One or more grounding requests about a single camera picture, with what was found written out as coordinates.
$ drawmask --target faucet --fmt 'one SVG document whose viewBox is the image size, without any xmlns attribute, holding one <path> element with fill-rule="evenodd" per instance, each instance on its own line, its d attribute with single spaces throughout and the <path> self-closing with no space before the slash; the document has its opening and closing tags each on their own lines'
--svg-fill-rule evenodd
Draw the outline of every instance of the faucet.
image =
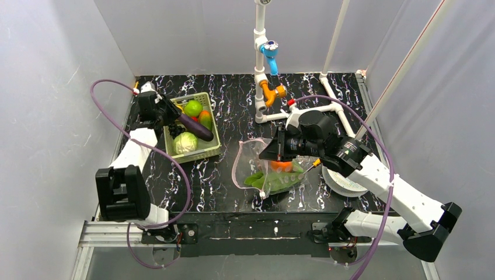
<svg viewBox="0 0 495 280">
<path fill-rule="evenodd" d="M 278 75 L 277 63 L 275 62 L 275 56 L 278 53 L 278 44 L 275 41 L 267 41 L 260 46 L 260 52 L 266 57 L 266 61 L 270 66 L 270 74 L 273 76 Z"/>
<path fill-rule="evenodd" d="M 259 85 L 263 89 L 263 94 L 267 99 L 265 102 L 266 107 L 273 105 L 275 97 L 284 98 L 287 95 L 287 88 L 283 85 L 277 86 L 275 89 L 270 89 L 267 80 L 262 80 Z"/>
</svg>

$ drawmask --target white paper plate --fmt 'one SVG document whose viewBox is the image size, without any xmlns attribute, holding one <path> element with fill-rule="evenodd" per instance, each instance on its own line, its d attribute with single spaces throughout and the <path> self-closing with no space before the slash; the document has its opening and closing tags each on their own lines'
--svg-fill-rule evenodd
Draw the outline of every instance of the white paper plate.
<svg viewBox="0 0 495 280">
<path fill-rule="evenodd" d="M 326 167 L 322 167 L 323 179 L 325 183 L 336 193 L 345 197 L 360 197 L 367 193 L 368 190 L 363 186 L 355 183 L 344 176 L 333 172 Z"/>
</svg>

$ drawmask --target orange faucet handle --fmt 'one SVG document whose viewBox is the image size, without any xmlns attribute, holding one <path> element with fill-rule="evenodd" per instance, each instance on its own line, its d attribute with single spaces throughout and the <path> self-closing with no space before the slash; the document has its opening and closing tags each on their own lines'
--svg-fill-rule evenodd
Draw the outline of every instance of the orange faucet handle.
<svg viewBox="0 0 495 280">
<path fill-rule="evenodd" d="M 283 85 L 275 87 L 275 93 L 277 97 L 284 98 L 287 95 L 287 88 Z"/>
<path fill-rule="evenodd" d="M 275 87 L 275 90 L 270 90 L 268 87 L 268 81 L 262 80 L 260 82 L 260 87 L 263 89 L 263 94 L 267 99 L 265 102 L 266 107 L 271 107 L 273 105 L 275 102 L 275 97 L 283 98 L 287 95 L 287 89 L 283 85 Z"/>
</svg>

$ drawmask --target blue faucet handle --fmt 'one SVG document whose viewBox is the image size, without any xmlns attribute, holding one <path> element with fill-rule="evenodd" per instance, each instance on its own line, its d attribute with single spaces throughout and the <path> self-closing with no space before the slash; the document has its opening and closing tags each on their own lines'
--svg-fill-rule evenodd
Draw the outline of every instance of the blue faucet handle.
<svg viewBox="0 0 495 280">
<path fill-rule="evenodd" d="M 260 46 L 260 52 L 266 57 L 266 61 L 270 66 L 270 74 L 278 75 L 277 63 L 275 56 L 278 53 L 278 44 L 275 41 L 268 41 Z"/>
<path fill-rule="evenodd" d="M 277 68 L 277 63 L 275 62 L 275 58 L 266 57 L 266 62 L 268 62 L 268 65 L 270 66 L 270 74 L 272 76 L 278 75 L 278 68 Z"/>
</svg>

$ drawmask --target green vegetable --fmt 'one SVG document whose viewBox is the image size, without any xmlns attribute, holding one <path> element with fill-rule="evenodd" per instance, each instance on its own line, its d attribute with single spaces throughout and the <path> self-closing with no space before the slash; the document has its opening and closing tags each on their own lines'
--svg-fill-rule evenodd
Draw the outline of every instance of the green vegetable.
<svg viewBox="0 0 495 280">
<path fill-rule="evenodd" d="M 173 140 L 173 148 L 177 154 L 196 151 L 198 138 L 191 132 L 183 132 Z"/>
<path fill-rule="evenodd" d="M 294 184 L 299 183 L 301 179 L 299 175 L 304 172 L 304 169 L 297 163 L 293 164 L 293 172 L 270 172 L 268 176 L 265 176 L 262 171 L 256 172 L 244 180 L 244 184 L 262 189 L 265 185 L 265 190 L 270 190 L 271 194 L 281 193 L 288 191 Z"/>
</svg>

